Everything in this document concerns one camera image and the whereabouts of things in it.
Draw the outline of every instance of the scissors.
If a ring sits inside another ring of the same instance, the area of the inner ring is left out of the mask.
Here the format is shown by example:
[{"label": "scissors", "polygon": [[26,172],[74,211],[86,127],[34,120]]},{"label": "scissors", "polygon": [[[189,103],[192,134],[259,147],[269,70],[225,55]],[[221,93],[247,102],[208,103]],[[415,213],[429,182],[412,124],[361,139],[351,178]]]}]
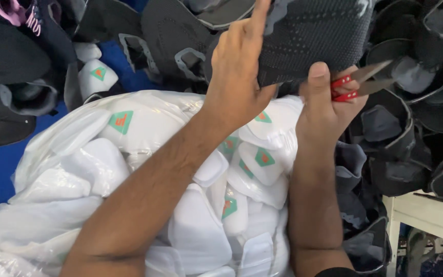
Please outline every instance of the scissors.
[{"label": "scissors", "polygon": [[[389,60],[382,63],[362,67],[359,70],[351,73],[350,75],[346,75],[336,81],[331,82],[332,101],[346,102],[347,100],[357,98],[359,96],[365,96],[365,95],[370,95],[372,93],[376,93],[390,86],[392,83],[394,83],[394,79],[385,79],[385,80],[368,81],[368,82],[366,81],[375,74],[377,74],[379,71],[384,69],[386,66],[391,64],[391,62],[392,60]],[[347,92],[344,94],[341,94],[335,90],[336,88],[339,88],[342,85],[348,84],[352,81],[357,81],[358,84],[360,84],[360,88],[358,90]]]}]

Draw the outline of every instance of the hand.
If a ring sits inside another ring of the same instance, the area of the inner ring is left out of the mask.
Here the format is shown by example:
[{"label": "hand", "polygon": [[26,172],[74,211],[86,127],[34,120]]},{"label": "hand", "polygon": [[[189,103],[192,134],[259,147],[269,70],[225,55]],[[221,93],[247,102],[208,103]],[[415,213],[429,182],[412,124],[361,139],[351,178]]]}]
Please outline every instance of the hand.
[{"label": "hand", "polygon": [[213,52],[213,77],[200,113],[233,132],[264,110],[276,85],[260,89],[259,55],[271,0],[257,0],[251,18],[233,22]]},{"label": "hand", "polygon": [[[357,71],[356,66],[338,73],[333,79]],[[304,97],[305,106],[296,126],[299,147],[301,143],[312,148],[334,151],[336,142],[351,121],[367,102],[368,96],[354,98],[347,102],[331,101],[331,76],[325,63],[315,63],[309,70],[307,82],[300,86],[299,93]],[[340,93],[360,88],[356,82],[350,82],[336,89]]]}]

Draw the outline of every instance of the sleeve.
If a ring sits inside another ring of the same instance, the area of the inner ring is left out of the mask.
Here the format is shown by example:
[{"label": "sleeve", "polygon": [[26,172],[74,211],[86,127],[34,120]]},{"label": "sleeve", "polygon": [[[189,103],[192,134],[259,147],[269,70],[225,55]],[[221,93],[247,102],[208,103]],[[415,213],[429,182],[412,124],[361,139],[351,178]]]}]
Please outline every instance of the sleeve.
[{"label": "sleeve", "polygon": [[358,273],[349,268],[335,267],[321,271],[316,277],[359,277]]}]

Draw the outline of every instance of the plastic bag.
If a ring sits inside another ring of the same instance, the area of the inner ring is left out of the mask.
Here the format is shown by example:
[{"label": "plastic bag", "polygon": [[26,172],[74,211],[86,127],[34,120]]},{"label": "plastic bag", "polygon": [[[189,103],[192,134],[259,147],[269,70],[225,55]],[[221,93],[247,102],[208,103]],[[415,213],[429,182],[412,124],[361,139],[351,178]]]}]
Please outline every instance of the plastic bag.
[{"label": "plastic bag", "polygon": [[[140,91],[86,104],[35,136],[0,205],[0,276],[57,277],[85,220],[201,108]],[[146,276],[286,276],[298,97],[272,100],[203,163],[146,255]]]}]

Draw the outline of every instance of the white table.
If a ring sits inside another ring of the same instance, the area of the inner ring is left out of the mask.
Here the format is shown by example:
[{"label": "white table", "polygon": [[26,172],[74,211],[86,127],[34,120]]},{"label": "white table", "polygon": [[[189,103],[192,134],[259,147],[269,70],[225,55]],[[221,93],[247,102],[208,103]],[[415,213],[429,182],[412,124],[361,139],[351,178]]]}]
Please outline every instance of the white table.
[{"label": "white table", "polygon": [[443,202],[417,196],[413,192],[399,197],[384,197],[383,201],[389,216],[387,233],[392,248],[392,261],[387,267],[387,277],[394,277],[401,223],[443,238]]}]

